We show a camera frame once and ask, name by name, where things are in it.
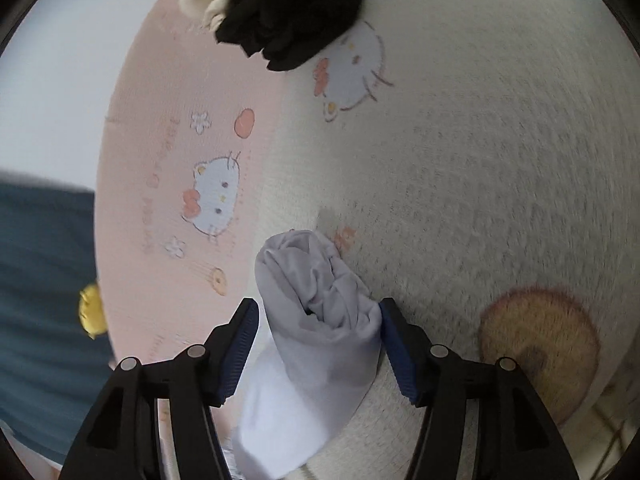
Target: teal fabric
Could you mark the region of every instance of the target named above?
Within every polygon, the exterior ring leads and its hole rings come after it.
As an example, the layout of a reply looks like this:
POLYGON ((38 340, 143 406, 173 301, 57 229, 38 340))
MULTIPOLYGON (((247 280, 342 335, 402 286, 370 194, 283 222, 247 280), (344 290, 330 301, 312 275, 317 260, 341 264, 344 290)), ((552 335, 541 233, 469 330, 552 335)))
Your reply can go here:
POLYGON ((111 373, 78 318, 95 279, 93 193, 0 183, 0 419, 57 463, 111 373))

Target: silver screw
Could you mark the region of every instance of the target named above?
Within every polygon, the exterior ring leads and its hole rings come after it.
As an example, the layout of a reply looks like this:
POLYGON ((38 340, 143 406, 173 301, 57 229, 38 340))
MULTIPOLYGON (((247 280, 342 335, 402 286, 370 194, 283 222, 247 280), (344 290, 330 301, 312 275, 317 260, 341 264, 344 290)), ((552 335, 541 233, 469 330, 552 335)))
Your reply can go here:
POLYGON ((443 358, 449 355, 449 349, 443 345, 433 345, 431 347, 431 355, 434 357, 443 358))
POLYGON ((516 361, 509 357, 503 357, 500 359, 500 368, 508 372, 513 372, 516 369, 516 361))
POLYGON ((135 368, 136 366, 138 366, 138 361, 136 361, 135 357, 127 357, 120 363, 120 368, 122 368, 126 372, 128 372, 129 370, 133 370, 133 368, 135 368))
POLYGON ((187 350, 187 355, 196 359, 198 357, 202 357, 206 351, 207 349, 202 345, 193 345, 187 350))

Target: white flower print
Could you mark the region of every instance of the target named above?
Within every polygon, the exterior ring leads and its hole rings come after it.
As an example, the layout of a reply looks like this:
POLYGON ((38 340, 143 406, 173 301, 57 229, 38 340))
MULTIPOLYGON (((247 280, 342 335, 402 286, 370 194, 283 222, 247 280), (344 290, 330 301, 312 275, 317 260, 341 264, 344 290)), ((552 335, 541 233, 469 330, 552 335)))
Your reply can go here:
POLYGON ((172 258, 183 258, 185 247, 186 244, 183 241, 178 240, 178 238, 176 238, 175 236, 164 244, 164 250, 172 258))
POLYGON ((211 126, 211 121, 209 121, 209 113, 203 112, 201 114, 193 113, 191 114, 191 128, 196 130, 198 135, 202 135, 205 128, 209 128, 211 126))

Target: pink fabric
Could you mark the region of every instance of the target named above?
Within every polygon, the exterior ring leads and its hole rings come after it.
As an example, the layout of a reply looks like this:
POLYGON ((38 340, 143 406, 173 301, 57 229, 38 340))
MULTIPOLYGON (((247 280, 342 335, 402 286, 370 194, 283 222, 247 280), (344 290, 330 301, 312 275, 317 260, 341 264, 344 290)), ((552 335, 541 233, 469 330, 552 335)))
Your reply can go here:
POLYGON ((158 0, 111 99, 96 245, 116 357, 174 356, 245 294, 283 76, 158 0))

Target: hello kitty face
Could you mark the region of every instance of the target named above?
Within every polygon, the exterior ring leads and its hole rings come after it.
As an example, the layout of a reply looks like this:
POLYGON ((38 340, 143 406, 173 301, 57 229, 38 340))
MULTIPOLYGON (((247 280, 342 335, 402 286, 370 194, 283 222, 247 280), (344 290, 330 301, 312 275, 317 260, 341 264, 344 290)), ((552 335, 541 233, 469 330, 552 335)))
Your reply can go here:
POLYGON ((182 218, 209 236, 218 236, 233 218, 240 167, 238 157, 221 156, 193 168, 195 184, 182 194, 182 218))
POLYGON ((314 95, 324 96, 324 118, 333 121, 339 110, 351 110, 364 99, 377 101, 372 90, 382 79, 384 46, 367 22, 357 22, 322 53, 314 70, 314 95))

